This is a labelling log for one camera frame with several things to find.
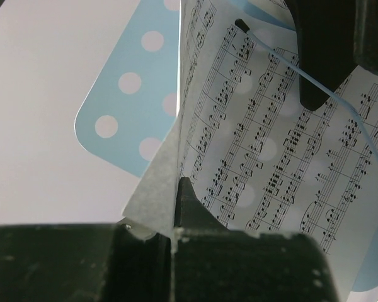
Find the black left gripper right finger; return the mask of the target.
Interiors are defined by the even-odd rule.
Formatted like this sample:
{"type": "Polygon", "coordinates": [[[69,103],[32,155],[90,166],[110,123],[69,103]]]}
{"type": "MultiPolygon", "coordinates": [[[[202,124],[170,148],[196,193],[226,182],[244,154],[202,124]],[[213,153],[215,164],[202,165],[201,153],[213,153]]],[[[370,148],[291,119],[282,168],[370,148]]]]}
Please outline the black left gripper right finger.
{"type": "Polygon", "coordinates": [[[338,301],[338,294],[313,238],[229,230],[182,177],[173,230],[173,300],[338,301]]]}

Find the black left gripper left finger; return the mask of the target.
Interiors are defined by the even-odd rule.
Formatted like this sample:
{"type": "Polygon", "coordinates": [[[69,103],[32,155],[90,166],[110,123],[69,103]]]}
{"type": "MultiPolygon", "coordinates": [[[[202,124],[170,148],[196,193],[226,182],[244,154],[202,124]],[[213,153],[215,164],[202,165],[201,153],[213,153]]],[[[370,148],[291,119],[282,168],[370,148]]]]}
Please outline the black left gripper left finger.
{"type": "Polygon", "coordinates": [[[0,225],[0,301],[167,301],[169,248],[131,221],[0,225]]]}

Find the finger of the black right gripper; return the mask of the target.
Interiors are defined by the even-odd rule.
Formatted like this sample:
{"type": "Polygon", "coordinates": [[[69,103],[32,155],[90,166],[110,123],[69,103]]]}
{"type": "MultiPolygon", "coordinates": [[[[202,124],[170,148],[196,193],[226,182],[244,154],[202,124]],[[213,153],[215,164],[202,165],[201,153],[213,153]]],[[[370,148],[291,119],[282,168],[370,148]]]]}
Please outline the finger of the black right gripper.
{"type": "Polygon", "coordinates": [[[331,91],[356,66],[378,76],[378,0],[286,1],[299,67],[331,91]]]}

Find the sheet music booklet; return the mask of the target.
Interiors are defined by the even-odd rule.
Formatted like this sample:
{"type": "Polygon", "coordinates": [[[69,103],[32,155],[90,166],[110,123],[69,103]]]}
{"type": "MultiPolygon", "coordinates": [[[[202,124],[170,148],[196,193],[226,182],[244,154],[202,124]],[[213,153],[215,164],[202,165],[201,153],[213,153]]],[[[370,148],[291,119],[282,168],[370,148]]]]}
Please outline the sheet music booklet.
{"type": "Polygon", "coordinates": [[[330,256],[362,254],[378,227],[378,76],[342,76],[319,109],[300,101],[295,33],[227,1],[182,1],[180,114],[124,214],[172,228],[172,182],[189,178],[226,227],[302,232],[330,256]]]}

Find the light blue music stand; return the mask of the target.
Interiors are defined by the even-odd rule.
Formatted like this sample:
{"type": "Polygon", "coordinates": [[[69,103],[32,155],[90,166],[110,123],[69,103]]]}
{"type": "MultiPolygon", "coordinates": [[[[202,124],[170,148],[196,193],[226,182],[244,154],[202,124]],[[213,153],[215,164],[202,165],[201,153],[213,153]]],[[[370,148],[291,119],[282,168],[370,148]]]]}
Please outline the light blue music stand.
{"type": "MultiPolygon", "coordinates": [[[[87,151],[141,180],[180,114],[181,2],[138,4],[75,121],[77,139],[87,151]]],[[[258,19],[241,1],[227,2],[243,13],[234,24],[250,33],[245,18],[258,19]]],[[[314,88],[312,100],[325,97],[314,88]]],[[[378,227],[362,254],[323,252],[343,299],[378,289],[378,227]]]]}

